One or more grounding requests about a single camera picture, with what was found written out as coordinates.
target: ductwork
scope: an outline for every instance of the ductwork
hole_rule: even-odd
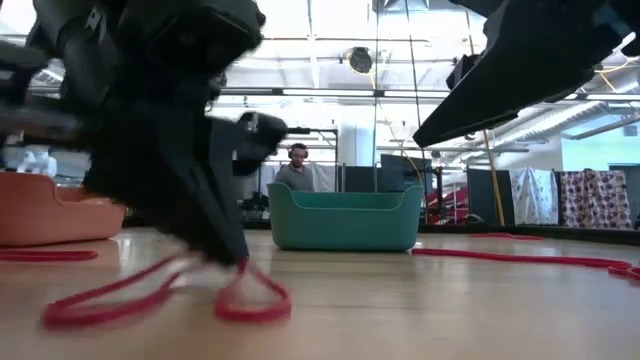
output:
[[[619,93],[636,93],[640,91],[640,72],[631,70],[627,74],[612,80],[613,86]],[[596,92],[610,92],[609,87],[603,87]],[[581,122],[603,116],[614,109],[606,101],[590,101],[565,109],[544,112],[529,121],[508,130],[496,137],[494,146],[510,144],[516,141],[540,139],[557,134]]]

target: headphones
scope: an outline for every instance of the headphones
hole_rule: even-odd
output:
[[[307,150],[307,147],[303,144],[303,143],[295,143],[293,145],[291,145],[291,147],[289,148],[289,159],[293,159],[293,150],[294,149],[301,149],[304,150],[304,158],[308,158],[309,157],[309,150]]]

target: wall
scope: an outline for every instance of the wall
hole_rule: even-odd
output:
[[[503,153],[496,158],[496,168],[515,170],[532,167],[541,170],[561,171],[564,169],[563,146],[560,135],[548,138],[549,142],[529,145],[528,153]]]
[[[622,129],[583,140],[562,139],[565,171],[609,170],[609,165],[640,164],[640,137],[622,136]]]

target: ceiling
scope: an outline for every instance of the ceiling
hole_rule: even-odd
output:
[[[372,1],[375,0],[258,0],[267,16],[265,40],[258,50],[230,67],[228,86],[448,90],[445,79],[453,68],[454,58],[479,53],[486,44],[482,33],[484,19],[470,14],[467,22],[464,9],[446,0],[430,0],[430,11],[413,11],[409,20],[404,12],[376,16]],[[408,1],[417,4],[421,0]],[[34,19],[30,1],[5,0],[0,12],[0,32],[24,35]],[[354,47],[368,48],[377,60],[373,76],[358,74],[349,67],[346,58]],[[616,53],[603,65],[605,69],[615,69],[625,62]],[[635,62],[628,63],[625,71],[635,70],[636,66]],[[55,83],[63,74],[61,64],[53,64],[37,83]],[[602,89],[604,85],[604,80],[597,76],[585,85],[584,91]],[[324,98],[222,96],[215,113],[236,117],[243,111],[257,109],[281,116],[291,126],[326,128],[336,126],[334,120],[339,118],[341,105],[354,104]],[[436,105],[437,102],[421,105],[418,117],[415,103],[411,102],[387,101],[375,111],[371,99],[368,104],[358,104],[363,109],[362,116],[371,116],[372,123],[379,125],[379,145],[408,137]],[[541,111],[526,109],[521,115],[528,119]],[[477,141],[459,138],[441,145],[476,144]]]

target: wooden floor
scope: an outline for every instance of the wooden floor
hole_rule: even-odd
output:
[[[268,325],[212,316],[210,273],[186,276],[161,309],[108,328],[47,332],[43,307],[111,282],[176,250],[153,232],[65,245],[95,249],[81,264],[0,263],[2,359],[576,359],[640,354],[640,287],[605,270],[405,254],[278,251],[269,232],[248,232],[259,266],[286,284],[294,314]],[[638,263],[640,247],[572,241],[513,242],[422,235],[419,246],[505,254],[593,256]],[[131,290],[143,293],[162,276]]]

